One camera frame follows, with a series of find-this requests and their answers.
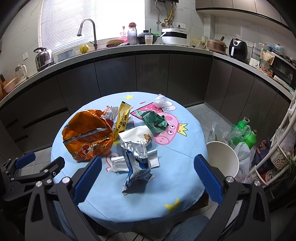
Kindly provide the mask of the orange snack bag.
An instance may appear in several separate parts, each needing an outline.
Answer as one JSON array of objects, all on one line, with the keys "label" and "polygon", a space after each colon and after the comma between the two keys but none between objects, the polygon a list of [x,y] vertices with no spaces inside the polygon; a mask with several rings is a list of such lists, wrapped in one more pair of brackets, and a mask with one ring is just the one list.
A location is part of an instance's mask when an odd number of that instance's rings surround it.
[{"label": "orange snack bag", "polygon": [[101,110],[76,113],[62,130],[63,144],[77,162],[108,154],[113,142],[113,120]]}]

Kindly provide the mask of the silver blue foil bag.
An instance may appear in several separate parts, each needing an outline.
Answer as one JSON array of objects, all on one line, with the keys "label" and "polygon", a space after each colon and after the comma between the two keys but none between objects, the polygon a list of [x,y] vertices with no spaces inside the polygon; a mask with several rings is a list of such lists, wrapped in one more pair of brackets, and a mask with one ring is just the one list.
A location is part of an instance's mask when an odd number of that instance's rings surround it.
[{"label": "silver blue foil bag", "polygon": [[151,163],[145,145],[122,142],[120,147],[128,166],[128,174],[122,185],[122,193],[127,195],[136,185],[146,184],[155,178],[155,175],[151,173]]}]

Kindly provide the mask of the red white small wrapper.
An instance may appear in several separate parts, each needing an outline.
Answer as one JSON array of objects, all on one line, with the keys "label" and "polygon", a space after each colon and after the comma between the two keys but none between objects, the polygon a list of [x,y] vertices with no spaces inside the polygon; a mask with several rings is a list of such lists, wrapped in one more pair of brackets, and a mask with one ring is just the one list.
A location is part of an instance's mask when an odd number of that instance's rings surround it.
[{"label": "red white small wrapper", "polygon": [[106,109],[103,111],[102,116],[106,119],[106,121],[112,128],[115,128],[118,111],[118,106],[107,106]]}]

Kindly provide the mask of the white paper bucket cup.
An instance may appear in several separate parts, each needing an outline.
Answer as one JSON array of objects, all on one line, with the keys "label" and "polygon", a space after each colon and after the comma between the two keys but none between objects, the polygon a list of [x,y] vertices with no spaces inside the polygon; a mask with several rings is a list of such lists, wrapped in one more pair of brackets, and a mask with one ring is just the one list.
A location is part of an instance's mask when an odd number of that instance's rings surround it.
[{"label": "white paper bucket cup", "polygon": [[119,133],[119,138],[123,142],[132,142],[145,146],[149,145],[154,140],[151,130],[146,125],[137,126],[121,132]]}]

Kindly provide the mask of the green wrapper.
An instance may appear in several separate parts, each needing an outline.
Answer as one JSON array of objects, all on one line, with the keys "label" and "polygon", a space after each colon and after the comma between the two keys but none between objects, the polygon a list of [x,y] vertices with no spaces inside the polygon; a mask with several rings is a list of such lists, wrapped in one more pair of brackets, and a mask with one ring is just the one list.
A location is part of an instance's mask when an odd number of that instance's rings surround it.
[{"label": "green wrapper", "polygon": [[156,112],[136,110],[137,117],[141,117],[141,120],[150,129],[153,134],[161,133],[165,131],[169,124],[164,115],[159,115]]}]

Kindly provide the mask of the yellow snack packet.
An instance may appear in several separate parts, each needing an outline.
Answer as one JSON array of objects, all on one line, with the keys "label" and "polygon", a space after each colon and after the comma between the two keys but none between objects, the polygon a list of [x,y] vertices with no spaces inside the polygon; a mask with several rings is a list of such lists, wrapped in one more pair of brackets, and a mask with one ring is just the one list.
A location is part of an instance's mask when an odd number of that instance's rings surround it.
[{"label": "yellow snack packet", "polygon": [[124,132],[128,123],[128,117],[130,114],[131,105],[122,101],[119,107],[115,129],[113,131],[114,139],[117,139],[119,133]]}]

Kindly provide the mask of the clear plastic bag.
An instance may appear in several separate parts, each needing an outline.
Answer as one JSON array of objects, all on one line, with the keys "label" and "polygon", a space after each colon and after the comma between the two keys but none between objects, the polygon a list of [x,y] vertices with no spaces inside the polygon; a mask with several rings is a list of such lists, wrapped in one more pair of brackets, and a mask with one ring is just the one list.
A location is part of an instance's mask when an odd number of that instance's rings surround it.
[{"label": "clear plastic bag", "polygon": [[168,101],[167,97],[162,94],[158,94],[153,104],[156,108],[170,108],[173,106],[173,103]]}]

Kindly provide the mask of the white paper leaflet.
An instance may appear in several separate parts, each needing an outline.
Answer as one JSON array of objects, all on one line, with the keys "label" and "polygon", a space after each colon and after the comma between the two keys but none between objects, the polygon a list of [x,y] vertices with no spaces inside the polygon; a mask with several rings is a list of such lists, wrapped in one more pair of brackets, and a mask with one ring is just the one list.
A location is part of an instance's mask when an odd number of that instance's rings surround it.
[{"label": "white paper leaflet", "polygon": [[[159,167],[159,159],[158,159],[158,150],[154,149],[148,151],[148,160],[151,163],[151,168]],[[114,173],[117,172],[128,172],[128,166],[125,162],[124,156],[118,156],[118,154],[114,153],[109,158],[111,168],[110,170]]]}]

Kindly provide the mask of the beige plastic storage rack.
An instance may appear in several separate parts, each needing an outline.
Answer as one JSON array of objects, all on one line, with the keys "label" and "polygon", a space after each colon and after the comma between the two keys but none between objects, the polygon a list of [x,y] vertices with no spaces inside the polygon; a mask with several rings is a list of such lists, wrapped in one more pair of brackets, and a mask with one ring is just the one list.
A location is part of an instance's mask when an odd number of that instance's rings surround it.
[{"label": "beige plastic storage rack", "polygon": [[[250,178],[252,181],[254,181],[255,185],[260,186],[263,185],[268,186],[273,181],[275,181],[277,178],[279,178],[281,175],[283,175],[291,166],[292,164],[295,164],[295,155],[289,156],[287,155],[283,148],[280,146],[285,138],[287,137],[288,133],[293,129],[295,131],[295,92],[293,94],[293,98],[290,103],[290,107],[287,109],[287,113],[285,114],[285,117],[283,118],[280,126],[278,127],[277,131],[280,131],[281,129],[284,130],[283,134],[277,138],[276,133],[271,138],[271,146],[269,149],[269,152],[267,155],[255,166],[253,166],[249,173],[248,178]],[[275,153],[279,152],[281,157],[283,157],[283,162],[278,168],[276,164],[274,164],[275,168],[277,169],[275,174],[271,179],[268,181],[265,181],[259,174],[258,169],[263,166],[263,164],[270,158],[275,157]]]}]

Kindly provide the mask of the green bottle rear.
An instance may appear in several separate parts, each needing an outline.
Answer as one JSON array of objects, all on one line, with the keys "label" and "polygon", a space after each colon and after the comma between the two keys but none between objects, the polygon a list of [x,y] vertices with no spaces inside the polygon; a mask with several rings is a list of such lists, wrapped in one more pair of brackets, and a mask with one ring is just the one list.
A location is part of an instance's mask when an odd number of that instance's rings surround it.
[{"label": "green bottle rear", "polygon": [[240,120],[236,125],[233,125],[233,129],[235,130],[243,130],[248,124],[250,120],[247,117],[244,117],[242,120]]}]

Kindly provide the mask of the black microwave oven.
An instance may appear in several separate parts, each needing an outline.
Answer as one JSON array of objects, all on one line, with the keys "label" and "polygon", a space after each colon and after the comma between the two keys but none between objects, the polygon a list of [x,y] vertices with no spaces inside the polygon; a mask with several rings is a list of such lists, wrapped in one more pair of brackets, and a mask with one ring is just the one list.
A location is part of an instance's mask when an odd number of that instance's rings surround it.
[{"label": "black microwave oven", "polygon": [[274,53],[273,63],[271,64],[271,70],[273,75],[279,77],[293,90],[295,90],[295,66],[289,63],[280,55]]}]

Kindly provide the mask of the black air fryer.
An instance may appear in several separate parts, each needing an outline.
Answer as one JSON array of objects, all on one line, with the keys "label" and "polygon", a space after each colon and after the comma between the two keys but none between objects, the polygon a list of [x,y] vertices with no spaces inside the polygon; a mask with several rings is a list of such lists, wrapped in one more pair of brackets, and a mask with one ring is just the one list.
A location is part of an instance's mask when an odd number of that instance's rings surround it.
[{"label": "black air fryer", "polygon": [[238,38],[233,38],[229,44],[229,56],[241,62],[247,60],[247,43]]}]

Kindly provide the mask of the brown cooking pot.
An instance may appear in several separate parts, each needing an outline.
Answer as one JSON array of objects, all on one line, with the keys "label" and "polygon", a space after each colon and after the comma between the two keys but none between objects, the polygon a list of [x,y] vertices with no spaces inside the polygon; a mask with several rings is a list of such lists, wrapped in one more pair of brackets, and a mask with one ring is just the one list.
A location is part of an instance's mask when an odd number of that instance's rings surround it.
[{"label": "brown cooking pot", "polygon": [[224,36],[220,39],[208,39],[206,42],[206,49],[216,53],[226,54],[227,46],[223,40]]}]

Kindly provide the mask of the glass jar red lid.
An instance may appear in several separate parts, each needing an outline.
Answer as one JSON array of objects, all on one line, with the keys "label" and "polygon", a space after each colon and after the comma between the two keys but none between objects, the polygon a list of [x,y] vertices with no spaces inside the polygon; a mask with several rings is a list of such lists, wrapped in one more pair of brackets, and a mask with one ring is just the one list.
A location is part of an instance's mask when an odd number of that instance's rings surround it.
[{"label": "glass jar red lid", "polygon": [[137,45],[137,29],[136,29],[136,23],[131,22],[129,23],[128,32],[127,32],[127,41],[130,45]]}]

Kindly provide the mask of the white rice cooker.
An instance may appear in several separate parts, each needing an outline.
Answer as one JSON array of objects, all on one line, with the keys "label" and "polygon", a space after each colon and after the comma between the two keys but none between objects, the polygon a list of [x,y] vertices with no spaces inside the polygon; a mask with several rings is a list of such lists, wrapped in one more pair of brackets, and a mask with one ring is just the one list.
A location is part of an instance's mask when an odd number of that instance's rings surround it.
[{"label": "white rice cooker", "polygon": [[161,40],[163,44],[167,45],[186,45],[187,33],[178,28],[163,28]]}]

